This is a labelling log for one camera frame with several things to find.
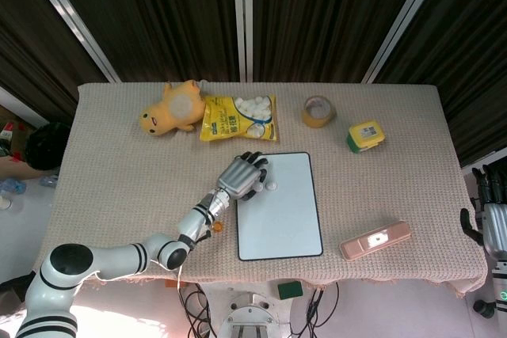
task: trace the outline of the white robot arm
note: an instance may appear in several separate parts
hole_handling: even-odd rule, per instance
[[[146,271],[150,261],[168,271],[179,268],[196,244],[211,235],[210,226],[229,206],[230,199],[248,200],[252,189],[266,177],[260,152],[236,157],[209,192],[181,220],[177,240],[155,234],[142,243],[110,249],[65,244],[53,249],[40,267],[26,294],[27,316],[17,338],[76,337],[78,323],[70,313],[74,296],[83,281],[95,275],[114,280]]]

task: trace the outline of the masking tape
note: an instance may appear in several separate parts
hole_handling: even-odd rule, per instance
[[[320,128],[334,116],[334,107],[325,97],[313,96],[304,102],[303,122],[312,128]]]

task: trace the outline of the robot finger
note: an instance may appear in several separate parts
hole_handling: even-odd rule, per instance
[[[242,160],[246,160],[252,153],[250,151],[246,151],[244,154],[240,156]]]
[[[261,155],[262,155],[262,153],[261,153],[261,152],[259,152],[259,151],[257,151],[256,153],[252,154],[252,155],[248,158],[248,160],[247,160],[247,161],[248,161],[250,164],[253,164],[253,163],[254,163],[254,161],[255,161],[255,160],[257,160],[257,158],[258,158],[259,156],[261,156]]]
[[[264,182],[267,175],[268,171],[266,169],[261,169],[261,176],[259,177],[259,182]]]
[[[243,201],[248,201],[250,198],[252,198],[253,196],[255,196],[257,194],[257,192],[255,192],[254,190],[250,190],[248,193],[246,193],[243,197],[242,197],[242,200]]]
[[[262,158],[261,160],[258,160],[255,164],[253,164],[253,166],[255,166],[256,168],[261,168],[261,166],[265,164],[268,164],[268,159]]]

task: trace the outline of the black curtain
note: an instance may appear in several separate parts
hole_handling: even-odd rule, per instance
[[[104,76],[48,0],[0,0],[0,86],[50,121],[71,123],[77,86]]]
[[[507,0],[425,0],[376,81],[437,85],[462,165],[507,145]]]
[[[124,82],[237,81],[234,0],[71,0]]]
[[[360,82],[405,0],[253,0],[253,79]]]

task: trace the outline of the floor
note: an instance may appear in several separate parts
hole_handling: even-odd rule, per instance
[[[44,201],[44,204],[51,203],[51,195],[38,192],[30,194],[34,199],[42,197],[40,201]],[[36,213],[32,213],[32,223],[29,225],[42,225],[45,230],[44,224],[49,215],[47,208],[38,208]],[[23,214],[14,216],[17,217],[17,223],[26,220]],[[27,247],[22,255],[23,265],[27,260],[34,260],[36,255],[37,249],[29,253],[28,248],[40,244],[42,235],[39,230],[31,234],[34,241],[23,243]],[[4,248],[0,249],[0,253],[10,251]],[[19,267],[15,272],[18,271],[24,271],[24,268]],[[502,336],[497,329],[496,316],[486,320],[472,310],[476,299],[494,299],[491,278],[483,288],[463,299],[457,298],[447,287],[420,280],[403,280],[396,284],[349,280],[340,283],[340,290],[336,313],[326,325],[316,330],[319,338],[371,338],[372,334],[375,338]],[[310,295],[311,290],[305,290],[303,297],[293,303],[291,321],[295,331],[299,331],[304,324]],[[319,308],[321,316],[329,313],[334,297],[335,289],[329,287]],[[103,286],[86,284],[78,294],[72,312],[79,319],[78,338],[184,338],[189,328],[176,291],[166,288],[163,281],[142,284],[114,282]],[[0,317],[0,338],[13,338],[22,318],[23,313],[4,320]]]

